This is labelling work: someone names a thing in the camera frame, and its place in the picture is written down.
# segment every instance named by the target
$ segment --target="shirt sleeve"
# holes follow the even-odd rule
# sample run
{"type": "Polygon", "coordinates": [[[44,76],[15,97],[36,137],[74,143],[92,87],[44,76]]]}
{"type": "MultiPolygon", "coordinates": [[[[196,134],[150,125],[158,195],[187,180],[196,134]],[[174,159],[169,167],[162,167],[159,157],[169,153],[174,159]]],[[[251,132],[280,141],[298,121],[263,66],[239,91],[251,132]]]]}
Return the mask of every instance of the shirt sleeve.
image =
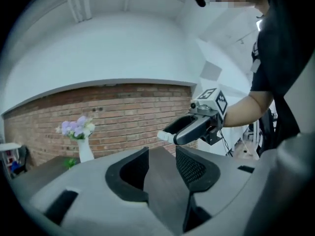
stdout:
{"type": "Polygon", "coordinates": [[[264,69],[260,66],[252,78],[251,91],[271,91],[264,69]]]}

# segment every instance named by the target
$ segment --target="neck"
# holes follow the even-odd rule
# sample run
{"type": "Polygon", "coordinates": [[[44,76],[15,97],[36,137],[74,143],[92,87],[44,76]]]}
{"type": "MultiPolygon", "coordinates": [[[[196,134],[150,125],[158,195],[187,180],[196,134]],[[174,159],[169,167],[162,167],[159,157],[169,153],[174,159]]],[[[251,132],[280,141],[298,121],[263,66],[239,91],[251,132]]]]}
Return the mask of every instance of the neck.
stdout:
{"type": "Polygon", "coordinates": [[[260,0],[256,3],[255,8],[258,9],[263,15],[266,15],[269,10],[268,0],[260,0]]]}

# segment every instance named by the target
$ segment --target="black t-shirt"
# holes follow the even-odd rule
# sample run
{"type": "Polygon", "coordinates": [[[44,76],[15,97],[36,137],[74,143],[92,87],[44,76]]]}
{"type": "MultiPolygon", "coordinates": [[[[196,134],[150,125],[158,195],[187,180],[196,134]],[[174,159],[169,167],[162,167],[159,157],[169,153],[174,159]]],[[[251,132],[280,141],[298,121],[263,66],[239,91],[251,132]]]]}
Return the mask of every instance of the black t-shirt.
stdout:
{"type": "Polygon", "coordinates": [[[270,8],[261,23],[252,53],[253,61],[260,59],[260,65],[254,73],[251,91],[273,94],[278,113],[273,141],[276,148],[283,140],[300,132],[284,96],[310,59],[315,34],[311,0],[268,1],[270,8]]]}

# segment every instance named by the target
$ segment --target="black and white square marker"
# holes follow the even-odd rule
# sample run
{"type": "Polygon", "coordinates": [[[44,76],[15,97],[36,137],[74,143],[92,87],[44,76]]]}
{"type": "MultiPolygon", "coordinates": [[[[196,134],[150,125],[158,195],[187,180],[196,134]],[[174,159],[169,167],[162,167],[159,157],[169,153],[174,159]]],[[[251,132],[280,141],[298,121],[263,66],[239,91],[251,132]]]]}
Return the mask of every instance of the black and white square marker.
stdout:
{"type": "Polygon", "coordinates": [[[227,107],[227,102],[226,102],[226,99],[222,93],[222,91],[220,91],[220,93],[218,94],[217,96],[217,99],[216,99],[216,103],[222,113],[222,115],[224,114],[225,110],[226,110],[226,107],[227,107]]]}
{"type": "Polygon", "coordinates": [[[208,89],[203,92],[202,95],[199,96],[198,100],[206,100],[210,97],[210,95],[216,90],[216,88],[208,89]]]}

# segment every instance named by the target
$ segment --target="ceiling light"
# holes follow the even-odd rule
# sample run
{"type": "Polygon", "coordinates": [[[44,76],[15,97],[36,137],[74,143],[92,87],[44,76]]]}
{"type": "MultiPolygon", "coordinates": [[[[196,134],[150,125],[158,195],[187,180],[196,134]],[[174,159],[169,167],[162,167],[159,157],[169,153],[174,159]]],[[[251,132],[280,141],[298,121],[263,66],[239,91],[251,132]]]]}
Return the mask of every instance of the ceiling light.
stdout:
{"type": "Polygon", "coordinates": [[[259,21],[256,22],[256,25],[257,25],[257,28],[258,28],[258,31],[261,31],[261,22],[262,22],[262,19],[260,19],[259,21]]]}

